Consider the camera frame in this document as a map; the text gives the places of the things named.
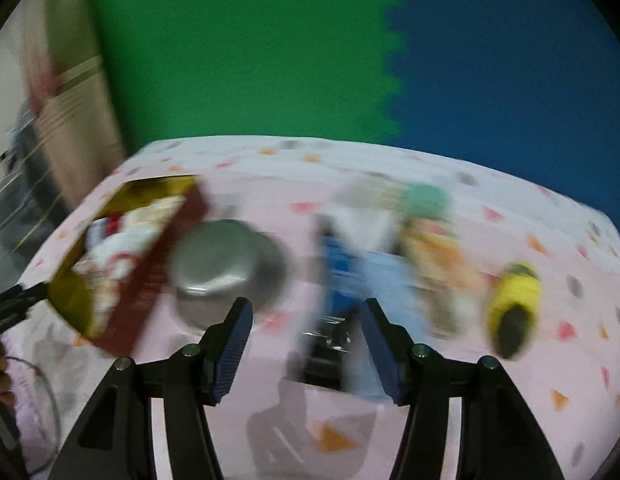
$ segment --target plush toy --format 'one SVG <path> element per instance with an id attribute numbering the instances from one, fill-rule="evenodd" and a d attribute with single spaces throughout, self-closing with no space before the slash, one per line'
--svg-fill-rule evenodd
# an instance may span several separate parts
<path id="1" fill-rule="evenodd" d="M 507 267 L 488 304 L 488 332 L 496 354 L 517 356 L 534 334 L 538 319 L 541 282 L 527 262 Z"/>
<path id="2" fill-rule="evenodd" d="M 401 195 L 402 213 L 406 217 L 443 219 L 447 216 L 449 202 L 445 190 L 431 184 L 408 184 Z"/>
<path id="3" fill-rule="evenodd" d="M 401 241 L 428 300 L 433 333 L 446 337 L 464 332 L 480 315 L 484 280 L 465 260 L 450 224 L 412 218 Z"/>

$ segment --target green object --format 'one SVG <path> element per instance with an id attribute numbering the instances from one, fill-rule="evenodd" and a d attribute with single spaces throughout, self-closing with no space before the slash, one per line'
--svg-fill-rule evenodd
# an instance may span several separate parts
<path id="1" fill-rule="evenodd" d="M 449 209 L 449 197 L 444 189 L 429 184 L 409 184 L 403 190 L 401 203 L 406 216 L 444 219 Z"/>
<path id="2" fill-rule="evenodd" d="M 216 134 L 381 142 L 397 0 L 93 0 L 128 146 Z"/>

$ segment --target human hand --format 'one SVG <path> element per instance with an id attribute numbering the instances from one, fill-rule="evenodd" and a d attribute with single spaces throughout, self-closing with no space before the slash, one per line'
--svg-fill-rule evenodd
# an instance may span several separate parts
<path id="1" fill-rule="evenodd" d="M 12 387 L 12 379 L 10 376 L 5 373 L 8 369 L 8 359 L 5 358 L 5 349 L 1 346 L 1 355 L 0 355 L 0 401 L 4 403 L 6 406 L 13 408 L 16 403 L 16 397 L 14 393 L 10 391 Z"/>

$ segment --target black cable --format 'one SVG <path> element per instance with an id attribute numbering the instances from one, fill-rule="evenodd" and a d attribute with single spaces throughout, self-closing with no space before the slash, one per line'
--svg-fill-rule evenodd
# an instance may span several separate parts
<path id="1" fill-rule="evenodd" d="M 54 449 L 52 450 L 52 455 L 49 459 L 43 462 L 43 464 L 37 467 L 34 471 L 28 472 L 30 476 L 34 476 L 37 473 L 40 473 L 50 467 L 50 465 L 52 465 L 52 463 L 55 461 L 56 455 L 59 453 L 59 449 L 61 447 L 61 416 L 59 415 L 59 408 L 56 405 L 55 394 L 52 392 L 52 386 L 50 386 L 50 381 L 48 381 L 48 378 L 43 373 L 41 368 L 37 365 L 32 364 L 30 361 L 26 361 L 26 359 L 21 359 L 20 357 L 8 355 L 6 356 L 6 359 L 25 364 L 27 367 L 31 368 L 34 372 L 37 373 L 37 376 L 39 376 L 39 378 L 41 379 L 43 386 L 48 393 L 48 397 L 50 398 L 50 405 L 52 406 L 52 417 L 55 426 Z"/>

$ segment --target pink tablecloth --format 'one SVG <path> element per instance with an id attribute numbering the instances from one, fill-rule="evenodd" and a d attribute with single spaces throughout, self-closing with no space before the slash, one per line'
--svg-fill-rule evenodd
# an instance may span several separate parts
<path id="1" fill-rule="evenodd" d="M 429 182 L 453 197 L 463 252 L 495 274 L 525 259 L 542 282 L 538 335 L 517 361 L 505 362 L 546 433 L 569 480 L 585 480 L 620 434 L 620 238 L 610 220 L 535 184 L 467 162 L 319 139 L 206 137 L 155 142 L 126 161 L 43 245 L 22 282 L 49 279 L 89 219 L 125 181 L 200 174 L 215 202 L 238 204 L 245 219 L 287 247 L 293 279 L 276 306 L 259 316 L 232 392 L 207 410 L 226 478 L 387 478 L 405 423 L 405 409 L 283 380 L 298 352 L 298 335 L 317 309 L 312 283 L 317 255 L 314 216 L 320 204 L 361 173 Z M 66 436 L 112 358 L 77 338 L 46 303 L 8 334 L 13 354 L 50 379 Z M 164 294 L 133 357 L 167 357 L 198 340 Z M 481 326 L 440 342 L 446 357 L 476 361 L 490 353 Z M 52 433 L 50 402 L 33 374 L 20 375 L 20 418 L 34 413 Z M 160 479 L 170 478 L 161 403 L 153 405 Z M 443 479 L 455 474 L 459 410 L 449 424 Z"/>

